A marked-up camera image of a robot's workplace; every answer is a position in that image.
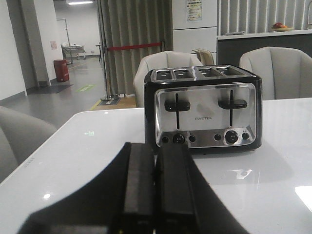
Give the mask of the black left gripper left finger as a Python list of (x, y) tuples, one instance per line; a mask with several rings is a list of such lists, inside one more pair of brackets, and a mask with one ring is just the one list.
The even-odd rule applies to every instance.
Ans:
[(151, 147), (127, 142), (86, 185), (29, 215), (19, 233), (151, 234), (153, 170)]

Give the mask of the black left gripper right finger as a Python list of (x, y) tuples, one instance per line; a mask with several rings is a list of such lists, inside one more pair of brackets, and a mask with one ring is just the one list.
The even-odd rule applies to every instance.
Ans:
[(246, 234), (184, 145), (162, 146), (155, 172), (158, 234)]

